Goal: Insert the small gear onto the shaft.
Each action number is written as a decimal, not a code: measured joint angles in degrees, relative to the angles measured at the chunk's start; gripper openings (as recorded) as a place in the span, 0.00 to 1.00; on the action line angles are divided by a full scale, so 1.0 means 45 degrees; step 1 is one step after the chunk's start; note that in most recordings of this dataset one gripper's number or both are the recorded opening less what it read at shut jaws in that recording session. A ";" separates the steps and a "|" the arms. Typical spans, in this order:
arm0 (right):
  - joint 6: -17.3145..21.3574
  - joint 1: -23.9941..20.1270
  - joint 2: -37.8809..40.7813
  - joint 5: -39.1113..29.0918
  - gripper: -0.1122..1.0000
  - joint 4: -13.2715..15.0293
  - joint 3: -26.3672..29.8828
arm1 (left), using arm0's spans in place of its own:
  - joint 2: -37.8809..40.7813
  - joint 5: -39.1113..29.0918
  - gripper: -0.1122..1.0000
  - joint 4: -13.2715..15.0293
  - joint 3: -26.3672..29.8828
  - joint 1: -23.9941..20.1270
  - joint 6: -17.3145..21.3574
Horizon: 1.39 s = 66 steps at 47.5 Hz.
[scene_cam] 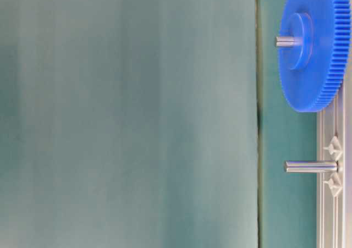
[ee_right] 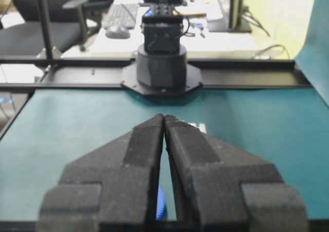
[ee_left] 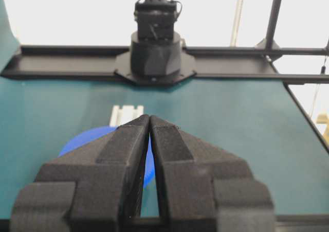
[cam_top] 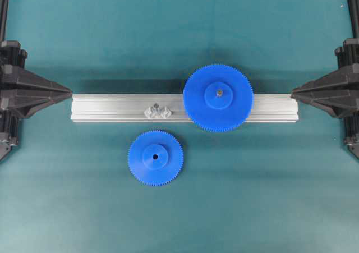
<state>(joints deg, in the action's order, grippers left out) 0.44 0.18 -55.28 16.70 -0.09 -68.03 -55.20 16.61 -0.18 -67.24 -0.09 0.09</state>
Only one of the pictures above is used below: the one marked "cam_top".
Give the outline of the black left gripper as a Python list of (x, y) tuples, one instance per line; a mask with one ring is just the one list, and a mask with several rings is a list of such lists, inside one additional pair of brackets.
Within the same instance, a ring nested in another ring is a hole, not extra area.
[(24, 69), (26, 59), (19, 42), (1, 42), (1, 160), (18, 145), (18, 118), (72, 97), (69, 88)]

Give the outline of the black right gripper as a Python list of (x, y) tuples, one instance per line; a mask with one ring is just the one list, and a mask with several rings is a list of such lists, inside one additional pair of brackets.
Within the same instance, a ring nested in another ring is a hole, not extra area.
[(291, 97), (327, 112), (333, 118), (343, 119), (344, 144), (358, 159), (358, 38), (347, 38), (335, 50), (338, 70), (295, 88)]

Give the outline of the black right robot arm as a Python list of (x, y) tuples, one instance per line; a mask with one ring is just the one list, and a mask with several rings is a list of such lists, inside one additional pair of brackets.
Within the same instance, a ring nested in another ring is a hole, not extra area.
[(338, 69), (295, 88), (291, 97), (344, 121), (344, 144), (358, 158), (358, 0), (347, 0), (353, 37), (335, 49)]

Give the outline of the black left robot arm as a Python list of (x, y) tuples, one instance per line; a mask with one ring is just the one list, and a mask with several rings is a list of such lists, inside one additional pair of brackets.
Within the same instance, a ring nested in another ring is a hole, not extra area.
[(1, 0), (1, 160), (19, 143), (19, 124), (72, 97), (72, 91), (25, 69), (27, 51), (6, 40), (9, 0)]

